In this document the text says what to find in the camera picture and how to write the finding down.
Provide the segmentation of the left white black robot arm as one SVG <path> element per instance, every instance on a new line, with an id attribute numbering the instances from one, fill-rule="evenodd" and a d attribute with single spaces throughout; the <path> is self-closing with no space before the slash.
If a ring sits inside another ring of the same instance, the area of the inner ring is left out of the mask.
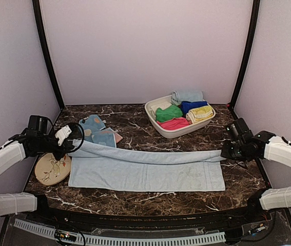
<path id="1" fill-rule="evenodd" d="M 55 160 L 61 160 L 66 154 L 77 150 L 68 137 L 73 130 L 83 131 L 80 124 L 71 122 L 55 133 L 48 132 L 51 119 L 45 116 L 31 115 L 28 126 L 20 134 L 8 139 L 0 147 L 0 176 L 16 163 L 40 154 L 51 153 Z M 48 206 L 45 195 L 30 193 L 0 194 L 0 217 L 33 212 L 33 215 L 42 223 L 53 220 L 53 211 Z"/>

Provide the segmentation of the large light blue towel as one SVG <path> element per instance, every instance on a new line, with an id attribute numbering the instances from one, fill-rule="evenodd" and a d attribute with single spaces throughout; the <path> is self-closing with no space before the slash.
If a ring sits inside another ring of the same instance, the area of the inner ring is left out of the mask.
<path id="1" fill-rule="evenodd" d="M 128 192 L 225 191 L 219 150 L 146 152 L 83 142 L 68 185 Z"/>

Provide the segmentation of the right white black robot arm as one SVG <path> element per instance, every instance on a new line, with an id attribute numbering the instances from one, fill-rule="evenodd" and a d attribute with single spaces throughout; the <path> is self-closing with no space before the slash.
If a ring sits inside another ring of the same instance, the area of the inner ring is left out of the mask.
<path id="1" fill-rule="evenodd" d="M 291 142 L 267 131 L 256 135 L 249 132 L 235 137 L 233 141 L 226 140 L 221 156 L 240 161 L 266 159 L 291 168 Z M 248 207 L 243 210 L 243 218 L 247 222 L 254 222 L 263 210 L 277 208 L 291 208 L 291 187 L 258 191 L 249 199 Z"/>

